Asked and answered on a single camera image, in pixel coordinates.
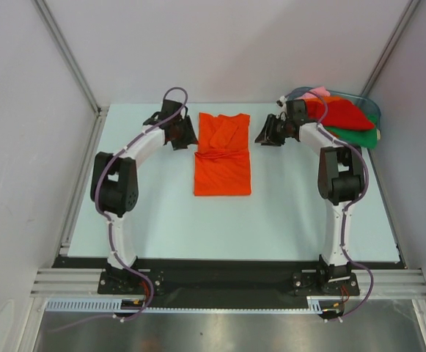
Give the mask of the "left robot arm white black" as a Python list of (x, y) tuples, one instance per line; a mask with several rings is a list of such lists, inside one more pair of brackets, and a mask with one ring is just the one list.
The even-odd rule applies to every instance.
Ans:
[(173, 150), (182, 150), (197, 143), (186, 103), (164, 98), (161, 109), (143, 122), (139, 134), (120, 151), (95, 155), (90, 197), (105, 219), (108, 266), (118, 270), (114, 283), (124, 293), (132, 293), (140, 284), (139, 274), (130, 269), (137, 254), (128, 234), (128, 213), (139, 198), (139, 168), (166, 144)]

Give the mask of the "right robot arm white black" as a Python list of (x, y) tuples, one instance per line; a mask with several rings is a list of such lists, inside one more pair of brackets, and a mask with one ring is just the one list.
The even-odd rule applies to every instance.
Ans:
[(359, 147), (344, 142), (323, 127), (328, 104), (318, 120), (309, 117), (306, 101), (280, 98), (280, 110), (269, 114), (255, 139), (261, 145), (281, 147), (289, 138), (305, 144), (319, 157), (317, 189), (326, 202), (326, 241), (316, 276), (317, 288), (333, 294), (349, 276), (348, 235), (353, 208), (367, 193), (369, 172)]

